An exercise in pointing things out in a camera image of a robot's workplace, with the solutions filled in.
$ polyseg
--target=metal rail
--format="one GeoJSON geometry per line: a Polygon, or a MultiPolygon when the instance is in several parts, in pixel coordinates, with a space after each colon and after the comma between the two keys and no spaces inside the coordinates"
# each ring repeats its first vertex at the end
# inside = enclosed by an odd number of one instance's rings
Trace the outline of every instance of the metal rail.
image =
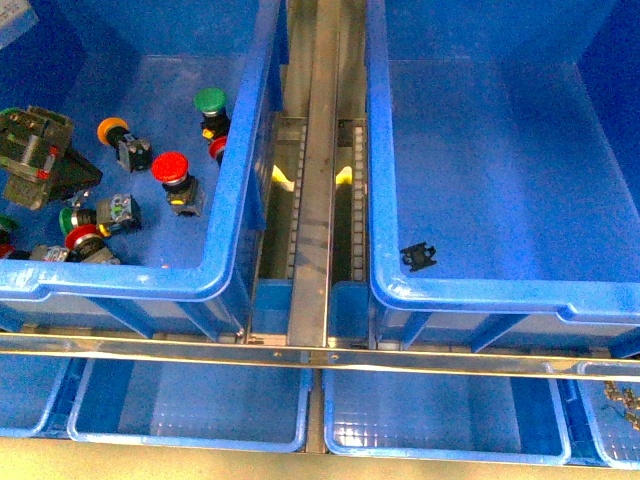
{"type": "Polygon", "coordinates": [[[99,336],[0,335],[0,353],[234,364],[263,367],[379,370],[455,375],[640,381],[640,362],[598,357],[477,354],[436,350],[364,350],[343,339],[327,348],[291,347],[284,336],[254,336],[247,344],[99,336]]]}
{"type": "Polygon", "coordinates": [[[340,47],[340,2],[319,0],[288,343],[327,343],[340,47]]]}

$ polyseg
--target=electrical component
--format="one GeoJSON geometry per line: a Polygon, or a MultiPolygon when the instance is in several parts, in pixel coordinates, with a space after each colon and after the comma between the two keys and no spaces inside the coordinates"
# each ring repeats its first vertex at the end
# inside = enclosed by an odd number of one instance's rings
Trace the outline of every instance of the electrical component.
{"type": "Polygon", "coordinates": [[[73,251],[76,262],[120,265],[120,260],[107,248],[95,225],[74,228],[67,235],[65,246],[73,251]]]}
{"type": "Polygon", "coordinates": [[[116,150],[118,163],[127,172],[148,170],[152,162],[151,143],[131,134],[123,119],[110,117],[98,125],[98,139],[116,150]]]}
{"type": "Polygon", "coordinates": [[[69,249],[65,247],[48,247],[46,245],[38,245],[33,249],[29,260],[38,260],[41,262],[66,262],[69,258],[69,249]]]}
{"type": "Polygon", "coordinates": [[[38,107],[0,112],[0,166],[9,172],[3,196],[31,210],[94,187],[102,172],[71,147],[69,117],[38,107]]]}
{"type": "Polygon", "coordinates": [[[209,145],[209,155],[216,162],[218,162],[218,166],[222,166],[222,157],[224,156],[224,150],[227,146],[227,137],[219,137],[216,138],[211,145],[209,145]]]}
{"type": "Polygon", "coordinates": [[[95,225],[96,224],[96,211],[90,208],[76,208],[71,210],[69,207],[65,207],[60,210],[58,215],[58,222],[60,223],[60,230],[64,236],[69,235],[69,232],[76,227],[82,225],[95,225]]]}
{"type": "Polygon", "coordinates": [[[231,127],[231,120],[225,108],[227,95],[224,91],[219,88],[203,88],[196,94],[193,103],[204,119],[200,124],[202,136],[209,143],[216,138],[226,137],[231,127]]]}
{"type": "Polygon", "coordinates": [[[28,260],[29,252],[16,250],[11,245],[11,234],[20,228],[18,222],[7,215],[0,215],[0,259],[7,260],[28,260]]]}
{"type": "Polygon", "coordinates": [[[154,178],[162,182],[167,203],[176,215],[200,216],[204,192],[198,179],[189,174],[189,160],[178,152],[166,152],[151,165],[154,178]]]}
{"type": "Polygon", "coordinates": [[[142,225],[140,206],[129,194],[117,194],[100,200],[96,205],[96,224],[104,237],[124,230],[135,230],[142,225]]]}
{"type": "Polygon", "coordinates": [[[3,260],[29,260],[31,252],[16,250],[12,245],[0,245],[0,259],[3,260]]]}
{"type": "Polygon", "coordinates": [[[402,263],[411,267],[410,272],[417,272],[438,263],[433,259],[436,254],[436,247],[427,247],[427,242],[403,248],[400,253],[402,254],[402,263]]]}
{"type": "Polygon", "coordinates": [[[18,222],[6,215],[0,215],[0,245],[11,244],[11,234],[20,228],[18,222]]]}

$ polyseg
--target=lower blue bin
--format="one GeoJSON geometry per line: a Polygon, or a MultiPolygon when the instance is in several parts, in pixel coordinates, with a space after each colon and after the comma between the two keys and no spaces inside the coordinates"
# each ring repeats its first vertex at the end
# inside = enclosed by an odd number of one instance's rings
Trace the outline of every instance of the lower blue bin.
{"type": "Polygon", "coordinates": [[[68,431],[80,442],[295,452],[305,439],[310,372],[90,361],[68,431]]]}
{"type": "Polygon", "coordinates": [[[324,387],[336,454],[539,465],[571,454],[553,381],[330,371],[324,387]]]}
{"type": "Polygon", "coordinates": [[[73,399],[75,391],[65,386],[68,375],[76,367],[82,368],[84,362],[79,362],[57,357],[0,356],[0,436],[60,437],[56,417],[66,401],[73,399]]]}
{"type": "MultiPolygon", "coordinates": [[[[573,450],[571,463],[639,470],[640,432],[625,419],[624,405],[607,398],[604,382],[561,383],[573,450]]],[[[640,392],[637,383],[615,385],[621,392],[626,388],[640,392]]]]}

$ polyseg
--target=blue storage bin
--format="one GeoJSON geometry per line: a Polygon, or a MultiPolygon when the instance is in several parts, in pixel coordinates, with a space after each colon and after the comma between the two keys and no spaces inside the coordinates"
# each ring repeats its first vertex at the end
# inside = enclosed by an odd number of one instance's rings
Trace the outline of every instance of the blue storage bin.
{"type": "MultiPolygon", "coordinates": [[[[260,282],[258,331],[281,330],[290,293],[290,282],[260,282]]],[[[295,452],[311,378],[297,368],[90,360],[68,432],[81,442],[295,452]]]]}
{"type": "Polygon", "coordinates": [[[562,465],[571,455],[555,382],[326,371],[333,453],[562,465]]]}
{"type": "MultiPolygon", "coordinates": [[[[241,332],[265,226],[279,68],[288,61],[280,0],[33,0],[39,22],[0,50],[4,107],[37,105],[74,120],[73,145],[104,173],[90,203],[131,193],[143,228],[108,240],[123,266],[0,262],[0,328],[25,323],[155,332],[241,332]],[[218,86],[232,118],[223,167],[201,137],[193,104],[218,86]],[[149,172],[129,174],[96,128],[119,116],[177,150],[206,194],[201,217],[176,217],[149,172]]],[[[0,184],[6,173],[0,172],[0,184]]],[[[0,201],[22,228],[15,244],[62,244],[61,202],[30,211],[0,201]]]]}
{"type": "MultiPolygon", "coordinates": [[[[637,383],[615,384],[621,391],[640,392],[637,383]]],[[[563,381],[561,392],[572,437],[571,463],[640,469],[640,432],[625,420],[624,405],[606,397],[604,382],[563,381]]]]}
{"type": "Polygon", "coordinates": [[[0,356],[0,437],[66,436],[84,360],[0,356]]]}
{"type": "Polygon", "coordinates": [[[639,14],[368,1],[380,337],[640,351],[639,14]],[[411,272],[422,242],[437,264],[411,272]]]}

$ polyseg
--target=bin bottom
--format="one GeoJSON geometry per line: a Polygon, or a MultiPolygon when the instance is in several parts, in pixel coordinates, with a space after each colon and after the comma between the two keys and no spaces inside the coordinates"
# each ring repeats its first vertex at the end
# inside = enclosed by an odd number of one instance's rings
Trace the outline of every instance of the bin bottom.
{"type": "Polygon", "coordinates": [[[575,65],[390,72],[398,248],[437,249],[411,278],[637,281],[638,211],[575,65]]]}

